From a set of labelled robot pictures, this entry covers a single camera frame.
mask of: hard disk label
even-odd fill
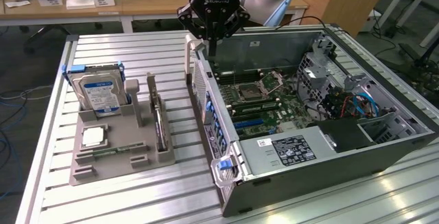
[[[272,141],[272,144],[286,166],[316,159],[302,135]]]
[[[111,81],[84,84],[87,97],[93,110],[108,113],[119,109],[117,96],[111,92],[113,84]]]

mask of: circuit board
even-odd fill
[[[290,84],[271,71],[259,81],[219,86],[240,140],[303,129],[314,121]]]

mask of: floor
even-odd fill
[[[383,12],[391,0],[380,0],[376,5],[376,10]],[[392,18],[400,12],[410,0],[403,0]],[[416,9],[414,16],[408,19],[404,30],[406,34],[398,34],[392,41],[395,43],[408,43],[414,45],[414,49],[422,54],[426,49],[418,46],[428,31],[439,22],[439,16],[423,7]],[[384,28],[392,24],[392,20],[384,25]],[[120,23],[103,23],[101,30],[96,30],[93,23],[65,25],[65,28],[72,34],[109,34],[121,33],[123,28]],[[155,26],[153,21],[141,21],[135,23],[135,31],[155,31],[155,30],[180,30],[183,29],[176,20],[162,22],[162,27]],[[57,31],[51,31],[43,40],[39,40],[33,47],[36,52],[33,55],[25,55],[21,50],[21,44],[28,36],[40,28],[40,26],[31,26],[29,33],[21,33],[17,27],[0,27],[0,92],[8,90],[24,90],[36,86],[51,85],[56,75],[59,60],[63,52],[64,35]],[[362,33],[358,36],[358,41],[363,44],[371,53],[376,53],[387,49],[391,44],[376,39],[368,33]],[[438,59],[439,49],[435,51],[432,59]],[[380,57],[394,61],[402,61],[398,54],[398,49],[390,50],[380,54]],[[49,93],[49,89],[35,91],[29,97],[44,96]],[[8,102],[20,104],[23,100]],[[41,100],[32,100],[27,103],[27,115],[21,122],[7,131],[11,143],[13,143],[17,156],[21,164],[23,181],[27,180],[27,173],[31,168],[33,152],[37,144],[40,129],[44,120],[45,109],[48,105],[48,98]],[[0,105],[0,120],[4,119],[15,111],[15,108]],[[0,162],[4,161],[5,154],[0,154]],[[17,179],[17,163],[11,158],[9,163],[0,171],[0,195],[11,189]],[[0,199],[0,222],[4,224],[15,223],[16,213],[21,200],[24,184],[12,190],[12,194],[4,199]]]

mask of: hard drive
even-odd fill
[[[103,66],[75,65],[71,70],[63,69],[81,110],[95,110],[97,117],[120,114],[120,106],[129,103],[124,89],[124,65]]]

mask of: paper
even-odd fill
[[[24,5],[28,5],[31,4],[31,2],[28,1],[24,1],[24,2],[5,2],[5,5],[8,7],[20,7],[20,6],[24,6]]]

